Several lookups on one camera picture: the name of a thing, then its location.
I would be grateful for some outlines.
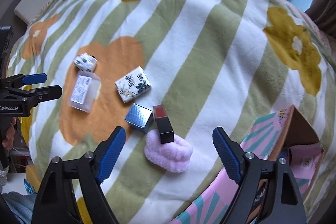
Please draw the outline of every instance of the bolt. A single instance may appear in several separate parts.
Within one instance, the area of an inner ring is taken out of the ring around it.
[[[254,158],[254,154],[252,152],[246,152],[245,156],[250,160]]]
[[[59,160],[60,160],[59,157],[53,157],[53,159],[51,160],[51,162],[54,163],[54,164],[56,164],[56,163],[59,162]]]
[[[286,163],[287,163],[286,160],[285,160],[284,158],[280,158],[280,159],[279,159],[279,162],[280,162],[281,164],[286,164]]]
[[[86,157],[87,159],[92,158],[92,157],[93,157],[93,152],[86,152],[86,153],[84,154],[84,157]]]

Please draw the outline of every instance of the white flower center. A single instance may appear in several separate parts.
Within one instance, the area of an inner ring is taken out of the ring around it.
[[[33,34],[33,37],[38,37],[38,35],[40,34],[41,30],[36,30]]]
[[[293,37],[292,48],[298,52],[300,55],[302,53],[303,43],[297,36]]]

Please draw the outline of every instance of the silver box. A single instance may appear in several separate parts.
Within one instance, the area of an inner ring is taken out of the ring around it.
[[[151,110],[134,103],[125,117],[125,121],[131,128],[144,133],[148,132],[153,120],[153,112]]]

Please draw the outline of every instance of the cardboard box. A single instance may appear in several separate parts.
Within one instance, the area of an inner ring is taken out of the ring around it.
[[[294,106],[258,118],[252,126],[250,133],[241,143],[241,147],[245,152],[250,151],[260,159],[273,161],[277,160],[283,148],[293,146],[298,146],[296,148],[303,149],[303,151],[305,147],[313,148],[315,152],[316,149],[318,151],[311,158],[311,161],[308,161],[307,165],[305,165],[305,159],[302,159],[300,163],[303,168],[314,168],[312,178],[303,181],[304,183],[306,182],[303,185],[304,187],[302,185],[299,187],[303,200],[305,200],[320,168],[324,150],[309,122]],[[297,181],[301,180],[301,178],[296,176],[295,178]],[[257,216],[259,210],[260,206],[250,214],[248,223]]]

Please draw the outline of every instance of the striped blanket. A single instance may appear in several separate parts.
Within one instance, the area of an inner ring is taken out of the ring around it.
[[[257,117],[295,105],[326,151],[305,201],[310,217],[336,173],[335,64],[312,24],[284,0],[51,1],[15,44],[8,67],[8,75],[44,72],[48,80],[37,86],[63,88],[61,99],[39,104],[22,119],[39,175],[52,157],[80,157],[123,126],[127,142],[102,191],[121,224],[167,223],[223,167],[214,128],[241,142]],[[73,60],[84,52],[98,60],[101,78],[90,114],[68,105]],[[135,102],[163,104],[175,133],[194,147],[185,173],[148,162],[145,136],[124,121],[130,105],[114,81],[137,66],[152,90]],[[78,183],[74,188],[82,204]]]

